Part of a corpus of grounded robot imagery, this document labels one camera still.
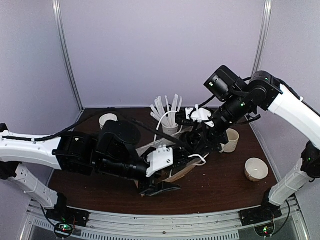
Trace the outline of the black coffee cup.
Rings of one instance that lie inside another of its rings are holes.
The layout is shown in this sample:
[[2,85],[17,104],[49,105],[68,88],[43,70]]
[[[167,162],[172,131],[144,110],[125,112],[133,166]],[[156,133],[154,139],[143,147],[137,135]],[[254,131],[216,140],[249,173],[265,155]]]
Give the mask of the black coffee cup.
[[194,153],[202,153],[206,149],[205,141],[200,133],[184,132],[179,140],[184,142]]

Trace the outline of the brown paper bag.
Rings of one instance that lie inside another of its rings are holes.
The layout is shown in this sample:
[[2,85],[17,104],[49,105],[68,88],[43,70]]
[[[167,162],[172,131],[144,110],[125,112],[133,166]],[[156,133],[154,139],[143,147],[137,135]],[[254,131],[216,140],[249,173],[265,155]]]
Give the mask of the brown paper bag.
[[181,189],[174,182],[196,166],[204,165],[205,156],[210,154],[208,150],[195,151],[196,148],[204,146],[202,136],[198,133],[201,130],[198,128],[199,123],[187,123],[187,120],[179,115],[176,119],[186,129],[172,136],[152,129],[135,118],[131,119],[135,125],[161,137],[137,149],[141,161],[147,166],[146,179],[135,181],[139,194],[143,197]]

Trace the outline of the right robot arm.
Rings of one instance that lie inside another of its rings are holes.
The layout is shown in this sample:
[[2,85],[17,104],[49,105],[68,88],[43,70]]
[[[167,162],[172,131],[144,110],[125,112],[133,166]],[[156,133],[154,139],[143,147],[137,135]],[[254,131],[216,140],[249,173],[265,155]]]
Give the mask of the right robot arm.
[[307,182],[320,177],[320,115],[283,80],[266,71],[241,79],[227,66],[220,66],[204,86],[223,104],[210,120],[210,133],[217,137],[246,114],[261,108],[290,123],[308,138],[296,166],[264,195],[255,208],[259,220],[268,220],[280,206]]

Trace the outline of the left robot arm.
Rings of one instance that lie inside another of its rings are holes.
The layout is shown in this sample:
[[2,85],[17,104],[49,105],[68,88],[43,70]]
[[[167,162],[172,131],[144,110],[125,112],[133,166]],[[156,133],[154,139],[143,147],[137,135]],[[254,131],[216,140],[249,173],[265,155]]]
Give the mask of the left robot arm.
[[143,196],[179,190],[179,185],[160,180],[160,172],[174,164],[174,149],[163,145],[139,155],[136,146],[140,139],[137,127],[123,120],[107,121],[97,134],[65,131],[48,136],[13,133],[1,124],[0,177],[18,185],[61,222],[72,218],[66,197],[41,183],[27,163],[137,181]]

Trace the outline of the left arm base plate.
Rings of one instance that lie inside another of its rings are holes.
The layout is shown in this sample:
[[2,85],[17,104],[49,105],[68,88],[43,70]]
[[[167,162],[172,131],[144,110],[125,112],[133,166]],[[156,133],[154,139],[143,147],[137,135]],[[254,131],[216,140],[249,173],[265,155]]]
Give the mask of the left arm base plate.
[[50,220],[67,223],[79,227],[87,226],[89,216],[90,213],[88,211],[70,207],[55,207],[46,211],[46,217]]

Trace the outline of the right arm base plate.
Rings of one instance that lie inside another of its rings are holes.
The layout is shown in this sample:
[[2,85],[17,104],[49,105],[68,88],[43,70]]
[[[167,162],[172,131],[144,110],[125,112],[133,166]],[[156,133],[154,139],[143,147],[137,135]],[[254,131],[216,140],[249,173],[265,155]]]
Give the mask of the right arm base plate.
[[255,225],[267,221],[271,221],[275,218],[282,216],[282,212],[279,208],[263,208],[262,206],[244,209],[239,212],[239,217],[242,226]]

